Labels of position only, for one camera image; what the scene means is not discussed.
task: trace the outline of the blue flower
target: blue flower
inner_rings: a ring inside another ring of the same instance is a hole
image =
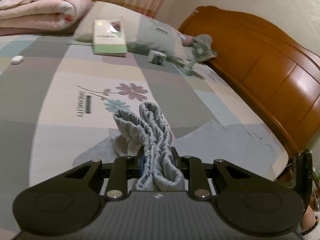
[[[130,106],[126,105],[126,102],[121,102],[120,100],[109,99],[108,103],[104,105],[107,106],[106,110],[110,113],[115,113],[118,109],[130,110]]]

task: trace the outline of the ribbed gray surface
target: ribbed gray surface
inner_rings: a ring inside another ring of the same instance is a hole
[[[131,192],[129,198],[108,203],[100,216],[76,233],[58,237],[22,233],[17,240],[253,240],[226,225],[207,202],[187,193]],[[267,238],[300,239],[296,234]]]

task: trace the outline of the pink blanket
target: pink blanket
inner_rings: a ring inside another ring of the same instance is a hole
[[[91,0],[2,0],[0,28],[64,30],[83,17]]]

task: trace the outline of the wooden headboard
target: wooden headboard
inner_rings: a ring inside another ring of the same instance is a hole
[[[218,57],[207,64],[277,136],[289,156],[320,127],[320,57],[260,17],[198,7],[181,33],[213,38]]]

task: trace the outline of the black device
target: black device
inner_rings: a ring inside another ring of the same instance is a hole
[[[225,160],[207,164],[172,153],[188,192],[127,193],[127,180],[141,176],[143,149],[114,163],[92,160],[17,196],[13,214],[22,232],[15,239],[301,239],[295,231],[311,194],[310,152],[289,160],[296,172],[291,189]]]

